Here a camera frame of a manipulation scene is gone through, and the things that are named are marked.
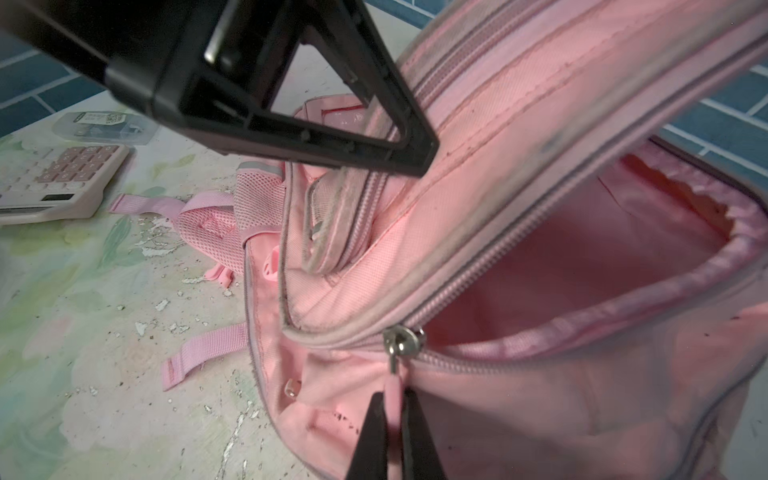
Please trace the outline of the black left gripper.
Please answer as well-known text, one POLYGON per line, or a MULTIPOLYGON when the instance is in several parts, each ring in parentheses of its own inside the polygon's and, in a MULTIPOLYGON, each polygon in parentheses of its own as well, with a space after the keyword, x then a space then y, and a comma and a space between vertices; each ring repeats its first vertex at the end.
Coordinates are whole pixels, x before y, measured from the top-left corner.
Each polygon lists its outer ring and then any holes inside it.
POLYGON ((1 29, 143 114, 186 33, 210 39, 224 1, 3 1, 1 29))

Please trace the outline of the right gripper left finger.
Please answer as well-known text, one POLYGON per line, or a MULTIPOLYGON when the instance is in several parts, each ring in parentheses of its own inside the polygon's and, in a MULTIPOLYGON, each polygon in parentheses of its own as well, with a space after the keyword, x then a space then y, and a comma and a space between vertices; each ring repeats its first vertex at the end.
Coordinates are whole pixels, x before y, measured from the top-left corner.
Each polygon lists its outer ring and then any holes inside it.
POLYGON ((345 479, 388 479, 388 423, 382 392, 371 397, 345 479))

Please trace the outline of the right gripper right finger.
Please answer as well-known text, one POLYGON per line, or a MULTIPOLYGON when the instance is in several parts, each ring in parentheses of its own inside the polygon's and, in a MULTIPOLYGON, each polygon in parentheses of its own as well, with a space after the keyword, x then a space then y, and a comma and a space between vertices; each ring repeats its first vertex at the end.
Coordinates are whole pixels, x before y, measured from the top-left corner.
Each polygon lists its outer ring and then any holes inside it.
POLYGON ((418 395, 410 388, 404 391, 401 444, 403 479, 447 479, 418 395))

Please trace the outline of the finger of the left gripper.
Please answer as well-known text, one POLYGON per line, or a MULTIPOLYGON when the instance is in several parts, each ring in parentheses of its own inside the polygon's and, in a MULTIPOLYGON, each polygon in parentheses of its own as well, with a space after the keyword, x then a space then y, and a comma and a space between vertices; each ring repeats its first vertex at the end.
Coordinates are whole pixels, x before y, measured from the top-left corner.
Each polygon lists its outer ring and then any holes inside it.
POLYGON ((359 1, 192 1, 154 94, 163 125, 221 153, 425 174, 439 142, 359 1), (294 57, 316 50, 347 87, 275 110, 294 57))

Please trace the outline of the white pink calculator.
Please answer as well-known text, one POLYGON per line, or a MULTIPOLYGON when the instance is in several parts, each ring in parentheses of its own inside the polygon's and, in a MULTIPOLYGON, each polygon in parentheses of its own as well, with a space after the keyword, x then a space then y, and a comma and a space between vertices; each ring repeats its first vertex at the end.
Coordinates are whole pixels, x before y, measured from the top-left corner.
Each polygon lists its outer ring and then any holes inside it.
POLYGON ((46 148, 1 157, 1 224, 86 219, 129 158, 127 145, 46 148))

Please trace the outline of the pink student backpack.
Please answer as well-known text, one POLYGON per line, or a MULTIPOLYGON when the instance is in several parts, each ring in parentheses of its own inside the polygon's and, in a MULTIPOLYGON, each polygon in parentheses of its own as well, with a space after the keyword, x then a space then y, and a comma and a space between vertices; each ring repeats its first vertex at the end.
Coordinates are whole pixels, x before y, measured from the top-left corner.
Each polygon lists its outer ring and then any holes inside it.
POLYGON ((457 1, 401 70, 418 179, 258 158, 231 195, 123 195, 245 281, 171 388, 248 349, 284 444, 344 478, 406 388, 447 479, 717 479, 767 359, 767 203, 655 136, 767 49, 763 1, 457 1))

